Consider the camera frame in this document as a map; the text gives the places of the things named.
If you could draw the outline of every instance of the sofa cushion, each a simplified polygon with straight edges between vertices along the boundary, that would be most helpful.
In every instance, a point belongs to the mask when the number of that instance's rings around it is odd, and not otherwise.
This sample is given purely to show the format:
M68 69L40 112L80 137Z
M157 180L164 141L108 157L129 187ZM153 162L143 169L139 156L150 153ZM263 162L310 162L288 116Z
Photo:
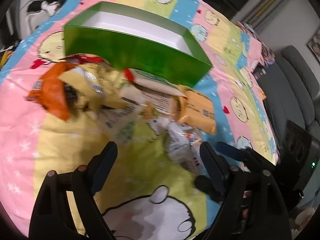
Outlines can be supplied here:
M258 79L258 84L267 96L265 108L278 142L282 142L287 120L305 129L298 101L277 63L266 69L266 74Z
M313 121L313 123L307 127L307 131L320 141L320 126L317 121Z
M276 62L291 86L291 89L300 106L306 126L311 125L315 119L315 110L308 90L303 84L295 68L292 67L292 65L284 57L282 57L281 54L276 55Z
M291 45L283 49L281 55L294 67L309 95L315 99L320 90L319 82L298 50Z

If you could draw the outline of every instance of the red heart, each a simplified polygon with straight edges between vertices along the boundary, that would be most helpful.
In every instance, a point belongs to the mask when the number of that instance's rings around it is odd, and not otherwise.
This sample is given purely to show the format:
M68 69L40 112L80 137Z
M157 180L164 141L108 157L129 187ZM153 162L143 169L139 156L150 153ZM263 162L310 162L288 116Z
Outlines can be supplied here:
M226 106L223 107L223 112L225 114L230 114L229 109Z

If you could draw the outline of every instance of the white snack bag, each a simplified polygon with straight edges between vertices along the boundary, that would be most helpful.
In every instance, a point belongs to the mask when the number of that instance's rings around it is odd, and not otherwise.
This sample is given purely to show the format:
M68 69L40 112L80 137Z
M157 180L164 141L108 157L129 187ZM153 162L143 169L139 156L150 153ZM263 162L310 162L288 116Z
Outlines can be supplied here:
M201 143L196 128L177 122L169 124L165 146L168 157L185 170L197 175L203 173L203 164L199 153Z
M172 96L186 97L174 84L162 77L138 69L128 68L124 75L130 82Z

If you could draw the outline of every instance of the white star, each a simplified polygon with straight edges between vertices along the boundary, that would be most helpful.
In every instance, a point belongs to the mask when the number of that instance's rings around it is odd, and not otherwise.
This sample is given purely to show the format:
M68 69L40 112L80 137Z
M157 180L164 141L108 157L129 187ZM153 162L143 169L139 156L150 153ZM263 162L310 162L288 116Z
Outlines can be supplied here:
M20 146L22 147L22 152L27 151L30 149L30 142L24 141L22 144L20 144Z
M16 80L17 84L21 85L22 80L23 80L23 78L18 78L18 79Z
M70 133L71 138L78 138L80 135L78 133Z
M40 124L38 123L37 119L34 120L33 124L29 124L29 126L32 128L32 130L31 130L29 135L39 133Z
M7 157L7 163L12 164L13 160L12 160L12 156L8 156Z
M8 186L8 190L13 191L13 188L14 188L13 184L8 183L7 186Z
M14 192L20 194L20 187L14 186Z
M34 152L34 153L32 153L32 156L33 156L34 158L38 158L38 157L40 157L40 155L39 155L39 153L38 153L38 152Z

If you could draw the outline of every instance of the green box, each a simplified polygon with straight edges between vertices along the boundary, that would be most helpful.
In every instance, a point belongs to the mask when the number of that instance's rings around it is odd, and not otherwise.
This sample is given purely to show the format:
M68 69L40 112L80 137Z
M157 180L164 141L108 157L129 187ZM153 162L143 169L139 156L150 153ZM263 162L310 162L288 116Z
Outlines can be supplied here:
M162 16L100 2L64 26L66 56L96 54L114 68L136 68L194 86L212 64L190 31Z

